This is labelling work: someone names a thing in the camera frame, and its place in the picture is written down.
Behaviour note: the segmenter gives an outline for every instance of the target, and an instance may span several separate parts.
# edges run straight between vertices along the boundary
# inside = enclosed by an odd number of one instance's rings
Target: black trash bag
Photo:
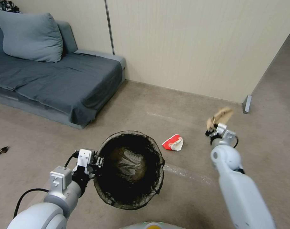
[[[104,163],[94,177],[94,185],[105,203],[136,210],[159,194],[165,160],[151,137],[137,131],[121,131],[105,140],[98,156],[104,158]]]

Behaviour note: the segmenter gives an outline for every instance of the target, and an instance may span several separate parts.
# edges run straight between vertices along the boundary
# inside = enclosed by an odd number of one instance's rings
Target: gray sofa
[[[19,59],[0,47],[0,103],[82,129],[123,83],[126,62],[78,49],[70,25],[57,24],[64,44],[60,62]]]

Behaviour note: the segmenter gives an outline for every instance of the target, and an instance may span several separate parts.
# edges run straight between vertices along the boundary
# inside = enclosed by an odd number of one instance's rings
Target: wall panel
[[[108,0],[127,78],[242,102],[290,33],[290,0]]]

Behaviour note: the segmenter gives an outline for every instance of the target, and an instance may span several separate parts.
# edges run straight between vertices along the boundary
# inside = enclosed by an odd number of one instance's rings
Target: sofa armrest
[[[75,52],[77,50],[77,45],[70,24],[65,21],[56,22],[62,36],[65,51],[67,53]]]
[[[84,50],[84,49],[78,49],[77,51],[75,51],[75,53],[87,54],[87,55],[92,55],[92,56],[100,56],[100,57],[104,57],[107,59],[117,60],[120,63],[120,65],[122,66],[122,70],[124,70],[124,68],[126,67],[126,60],[124,57],[121,57],[121,56],[108,54],[108,53],[104,53],[104,52],[88,51],[88,50]]]

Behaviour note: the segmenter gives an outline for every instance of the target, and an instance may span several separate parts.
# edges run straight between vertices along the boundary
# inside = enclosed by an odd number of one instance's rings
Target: beige wall
[[[104,0],[13,0],[23,13],[70,23],[79,49],[112,53]]]
[[[104,0],[14,0],[68,21],[79,48],[111,53]],[[290,33],[290,0],[108,0],[130,80],[242,102]]]

